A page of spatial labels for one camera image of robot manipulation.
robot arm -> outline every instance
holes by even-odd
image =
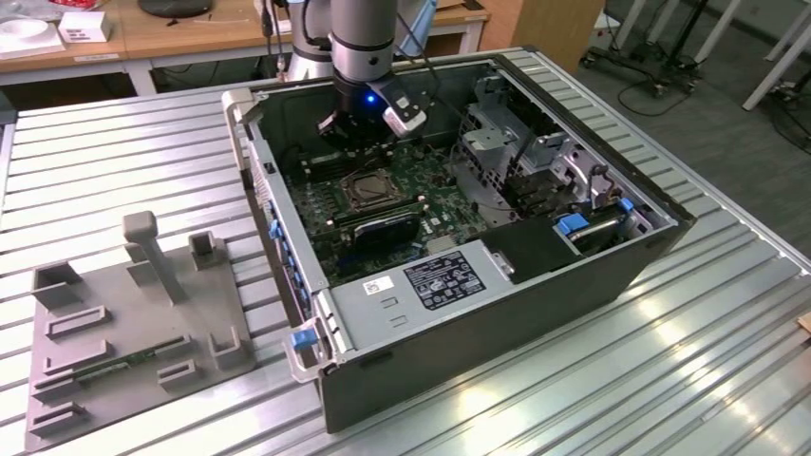
[[[294,59],[299,61],[291,65],[293,79],[311,77],[299,69],[303,60],[321,61],[323,68],[329,58],[334,67],[337,110],[319,125],[327,141],[369,136],[381,119],[401,138],[425,124],[429,101],[409,93],[394,76],[393,62],[399,49],[419,55],[435,10],[437,0],[291,2]],[[402,22],[411,23],[414,30]],[[325,70],[311,73],[323,76]]]

aluminum extrusion table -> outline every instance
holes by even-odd
[[[164,248],[196,230],[227,239],[260,367],[48,454],[811,450],[811,350],[795,321],[811,309],[809,260],[541,54],[505,52],[698,216],[621,298],[329,435],[317,389],[293,380],[278,343],[287,322],[219,105],[231,87],[24,112],[0,156],[12,158],[0,220],[0,455],[23,452],[32,268],[58,258],[79,271],[124,261],[115,224],[134,207],[159,216]]]

white box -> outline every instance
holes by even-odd
[[[0,40],[0,60],[48,54],[62,50],[64,50],[63,40],[54,24],[48,24],[48,30],[35,38]]]
[[[60,35],[68,43],[103,43],[111,28],[104,11],[70,11],[63,14]]]

blue latch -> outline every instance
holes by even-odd
[[[318,343],[317,330],[302,330],[291,334],[293,349],[299,351],[313,347]]]
[[[561,220],[558,220],[558,229],[565,236],[569,236],[570,233],[586,228],[587,226],[589,221],[582,214],[571,214],[570,216],[565,216],[561,218]]]
[[[282,225],[279,225],[279,219],[275,219],[270,223],[270,238],[279,239],[282,237]]]
[[[625,212],[631,212],[631,209],[634,209],[634,202],[629,198],[621,199],[621,209]]]

green circuit board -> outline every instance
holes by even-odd
[[[487,230],[485,219],[471,208],[470,200],[446,170],[446,163],[443,151],[402,146],[383,166],[363,167],[335,180],[290,184],[293,203],[333,286],[427,257],[438,253],[438,249],[465,243]],[[386,197],[391,197],[387,202],[399,203],[395,209],[382,211],[385,203],[369,209],[358,207],[347,188],[369,181],[387,184]],[[382,187],[367,188],[365,195],[375,197],[385,193],[381,190]],[[419,232],[410,242],[374,255],[346,253],[354,227],[406,213],[419,213],[421,217]],[[333,223],[350,218],[354,218],[351,223]]]

